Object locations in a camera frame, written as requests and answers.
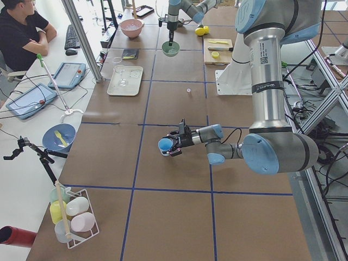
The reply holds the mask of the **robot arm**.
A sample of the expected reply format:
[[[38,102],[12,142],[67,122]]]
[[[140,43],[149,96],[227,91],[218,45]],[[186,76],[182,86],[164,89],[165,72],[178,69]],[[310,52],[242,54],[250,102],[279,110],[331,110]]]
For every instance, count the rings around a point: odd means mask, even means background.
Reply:
[[[195,23],[200,23],[204,15],[211,9],[217,8],[221,3],[219,0],[204,0],[195,5],[190,0],[169,0],[167,13],[159,18],[159,26],[167,24],[169,30],[169,46],[173,44],[174,32],[179,24],[179,11],[183,10]]]
[[[284,112],[280,50],[309,40],[320,27],[320,1],[243,1],[235,17],[236,31],[247,46],[251,69],[254,122],[240,144],[226,144],[219,124],[191,130],[185,122],[159,144],[164,156],[176,156],[199,143],[211,165],[240,158],[256,173],[274,175],[310,168],[318,159],[316,143],[292,131]]]

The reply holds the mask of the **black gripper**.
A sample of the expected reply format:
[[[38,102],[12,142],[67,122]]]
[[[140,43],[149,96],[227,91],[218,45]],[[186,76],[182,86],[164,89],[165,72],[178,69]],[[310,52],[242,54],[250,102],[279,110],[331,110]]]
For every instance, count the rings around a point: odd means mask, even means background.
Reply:
[[[178,15],[165,15],[164,17],[159,17],[159,26],[162,26],[162,23],[167,24],[167,29],[169,30],[169,46],[173,44],[174,31],[177,30],[179,24]]]
[[[194,145],[194,142],[192,140],[192,131],[190,127],[185,123],[185,119],[182,119],[178,125],[178,129],[171,131],[167,135],[167,137],[176,140],[175,147],[172,147],[168,150],[169,155],[172,157],[182,154],[181,148]]]

